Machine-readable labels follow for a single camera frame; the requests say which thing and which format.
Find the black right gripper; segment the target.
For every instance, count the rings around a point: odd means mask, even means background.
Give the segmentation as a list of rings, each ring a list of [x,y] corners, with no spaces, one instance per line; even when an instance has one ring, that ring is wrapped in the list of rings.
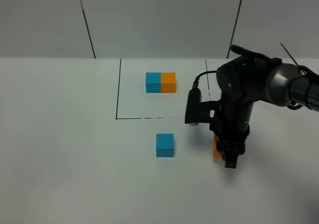
[[[238,156],[245,153],[245,141],[250,133],[249,121],[254,105],[251,98],[230,100],[221,98],[215,110],[215,123],[210,129],[219,138],[217,150],[225,168],[236,168]]]

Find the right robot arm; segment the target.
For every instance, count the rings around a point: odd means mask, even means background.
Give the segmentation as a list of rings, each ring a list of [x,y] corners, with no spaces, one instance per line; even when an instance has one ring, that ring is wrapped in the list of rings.
[[[238,45],[231,51],[239,57],[216,71],[221,98],[214,110],[210,128],[218,138],[217,152],[226,168],[236,168],[245,152],[250,133],[249,120],[256,101],[298,110],[319,110],[319,76],[306,66],[283,63]]]

